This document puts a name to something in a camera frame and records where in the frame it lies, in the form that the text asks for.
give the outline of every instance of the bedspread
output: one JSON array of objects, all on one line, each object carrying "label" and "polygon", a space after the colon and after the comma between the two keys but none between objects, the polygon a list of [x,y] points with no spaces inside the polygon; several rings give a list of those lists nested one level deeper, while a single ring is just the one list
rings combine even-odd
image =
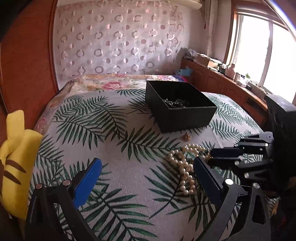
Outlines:
[{"label": "bedspread", "polygon": [[[146,76],[129,85],[132,78],[124,80],[126,77],[121,81],[102,81],[100,86],[91,88],[81,79],[75,80],[67,94],[58,96],[61,104],[49,115],[52,120],[43,129],[30,196],[37,183],[52,186],[73,179],[98,157],[103,164],[102,173],[88,201],[79,210],[99,238],[196,240],[213,217],[215,206],[199,187],[194,195],[184,196],[179,190],[178,168],[164,157],[170,150],[180,150],[188,144],[181,138],[186,131],[192,135],[190,143],[212,149],[232,146],[241,136],[262,130],[230,98],[205,93],[218,107],[208,126],[162,134],[144,99],[146,80],[157,78]],[[73,90],[75,84],[84,89]],[[253,162],[262,157],[243,155],[241,158]],[[231,171],[217,170],[224,178],[232,178],[239,184]],[[276,200],[267,201],[271,213]],[[58,205],[56,210],[71,238]],[[238,211],[239,204],[224,237],[231,231]]]}]

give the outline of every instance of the yellow cushion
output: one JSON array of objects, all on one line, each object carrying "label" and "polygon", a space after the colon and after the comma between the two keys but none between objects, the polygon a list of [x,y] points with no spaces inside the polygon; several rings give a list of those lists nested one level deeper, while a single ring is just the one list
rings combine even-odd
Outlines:
[{"label": "yellow cushion", "polygon": [[24,112],[22,110],[17,110],[8,114],[6,117],[7,140],[0,148],[0,159],[3,165],[5,165],[6,157],[20,145],[24,137],[24,131]]},{"label": "yellow cushion", "polygon": [[12,118],[7,117],[8,138],[0,148],[1,160],[4,163],[0,201],[10,214],[25,220],[30,180],[43,136],[32,130],[22,131],[24,125],[20,116],[23,116],[23,112],[17,112],[17,115],[10,114]]}]

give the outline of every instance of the wooden headboard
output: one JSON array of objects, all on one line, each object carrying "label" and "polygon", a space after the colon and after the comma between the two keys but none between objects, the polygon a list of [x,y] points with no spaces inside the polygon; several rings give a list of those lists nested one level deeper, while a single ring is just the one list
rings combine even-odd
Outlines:
[{"label": "wooden headboard", "polygon": [[8,113],[24,111],[26,129],[34,128],[58,91],[52,57],[56,5],[57,0],[33,0],[16,17],[1,43],[0,89],[4,105]]}]

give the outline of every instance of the leaf print bedspread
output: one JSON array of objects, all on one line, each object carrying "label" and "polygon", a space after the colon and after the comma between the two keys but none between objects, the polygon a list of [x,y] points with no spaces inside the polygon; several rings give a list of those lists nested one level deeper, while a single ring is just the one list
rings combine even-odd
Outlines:
[{"label": "leaf print bedspread", "polygon": [[[241,136],[262,132],[230,98],[205,95],[218,108],[208,126],[188,130],[191,143],[211,149],[232,146]],[[178,189],[181,181],[178,169],[163,159],[170,150],[187,144],[181,139],[185,132],[160,132],[145,104],[144,88],[87,91],[68,96],[44,134],[29,199],[37,183],[53,186],[73,179],[98,157],[103,164],[102,173],[79,210],[100,239],[196,240],[213,217],[215,206],[200,189],[192,196],[183,196]],[[247,162],[260,158],[242,156]],[[239,183],[231,171],[218,171],[224,178]],[[59,205],[56,210],[63,229],[73,239]],[[224,238],[238,211],[239,204]]]}]

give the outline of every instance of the blue gripper pad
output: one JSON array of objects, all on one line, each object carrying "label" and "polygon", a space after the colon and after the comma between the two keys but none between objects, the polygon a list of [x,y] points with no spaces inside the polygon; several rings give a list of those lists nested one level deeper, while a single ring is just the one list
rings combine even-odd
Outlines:
[{"label": "blue gripper pad", "polygon": [[96,184],[102,171],[102,162],[95,158],[88,168],[84,177],[75,188],[73,204],[76,209],[82,206],[87,201],[94,185]]},{"label": "blue gripper pad", "polygon": [[202,185],[211,203],[221,207],[223,177],[215,169],[210,168],[199,157],[194,159],[193,169],[198,182]]}]

